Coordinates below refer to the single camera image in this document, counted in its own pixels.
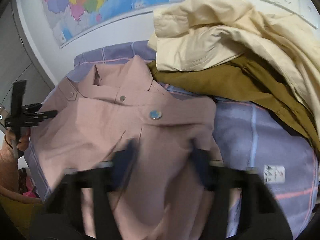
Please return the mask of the person's left hand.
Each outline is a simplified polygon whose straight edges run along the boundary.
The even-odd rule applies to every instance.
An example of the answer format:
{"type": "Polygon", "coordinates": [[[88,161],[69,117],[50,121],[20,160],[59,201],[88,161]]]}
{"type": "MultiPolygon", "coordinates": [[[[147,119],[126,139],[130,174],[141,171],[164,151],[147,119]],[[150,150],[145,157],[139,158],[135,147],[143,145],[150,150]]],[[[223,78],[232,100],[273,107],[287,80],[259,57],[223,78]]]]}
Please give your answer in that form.
{"type": "Polygon", "coordinates": [[[16,147],[20,151],[25,151],[29,147],[29,138],[30,138],[30,128],[24,129],[23,135],[19,140],[16,139],[15,133],[8,129],[5,133],[4,140],[13,149],[12,142],[16,142],[16,147]]]}

